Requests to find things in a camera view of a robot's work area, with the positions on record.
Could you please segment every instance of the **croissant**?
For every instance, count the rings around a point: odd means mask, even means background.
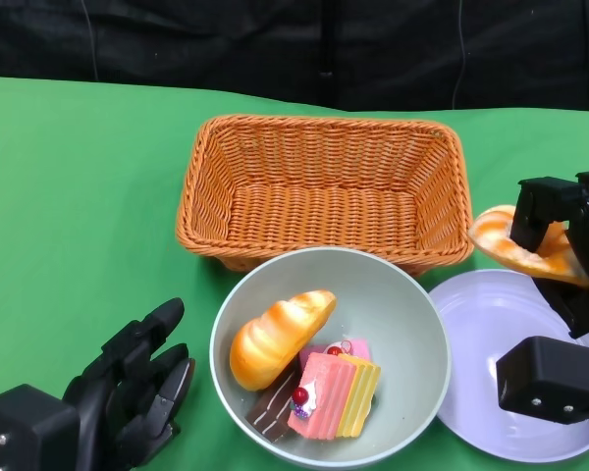
[[[589,287],[589,279],[576,259],[563,223],[552,223],[537,253],[523,249],[510,238],[514,206],[502,205],[482,213],[469,230],[473,243],[489,257],[531,277]]]
[[[248,321],[230,351],[236,381],[249,391],[268,388],[325,325],[335,307],[336,297],[329,291],[309,291],[278,301]]]

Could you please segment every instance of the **plate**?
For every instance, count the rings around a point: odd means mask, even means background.
[[[532,279],[508,270],[451,278],[430,295],[452,349],[452,377],[439,418],[459,437],[495,456],[526,463],[572,458],[589,449],[589,420],[562,425],[502,410],[496,361],[520,341],[544,336],[573,340]]]

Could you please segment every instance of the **chocolate cake slice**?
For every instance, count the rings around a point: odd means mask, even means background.
[[[247,422],[269,442],[275,442],[289,429],[290,401],[298,387],[301,371],[295,359],[279,377],[264,390],[246,414]]]

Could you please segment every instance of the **bread roll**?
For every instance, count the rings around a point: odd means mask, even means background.
[[[299,351],[325,325],[336,307],[326,290],[278,301],[236,334],[229,364],[236,381],[249,391],[268,388]]]

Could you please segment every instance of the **toy food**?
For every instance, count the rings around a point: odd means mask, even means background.
[[[510,238],[514,210],[514,206],[496,206],[478,216],[469,229],[476,247],[505,267],[531,277],[589,287],[589,279],[567,240],[565,225],[552,223],[537,253],[533,253]]]
[[[268,389],[262,392],[253,408],[246,414],[248,423],[271,443],[290,430],[289,404],[300,379],[301,371],[295,360]]]
[[[333,348],[333,352],[336,353],[346,353],[348,355],[357,356],[358,358],[363,358],[365,360],[370,360],[371,356],[369,354],[369,347],[364,339],[349,339],[349,340],[341,340],[335,341],[334,343],[330,343],[329,345],[308,345],[306,346],[299,354],[298,354],[298,361],[301,364],[301,369],[305,369],[305,364],[307,363],[307,358],[310,356],[310,353],[327,353],[330,348]]]
[[[278,301],[247,322],[230,351],[236,381],[249,391],[268,388],[325,325],[335,307],[336,297],[329,291],[309,291]]]
[[[355,365],[356,370],[336,436],[359,437],[364,421],[371,411],[371,400],[382,369],[355,356],[340,354],[338,357]]]
[[[336,355],[311,353],[293,393],[288,425],[307,439],[336,437],[356,366]]]

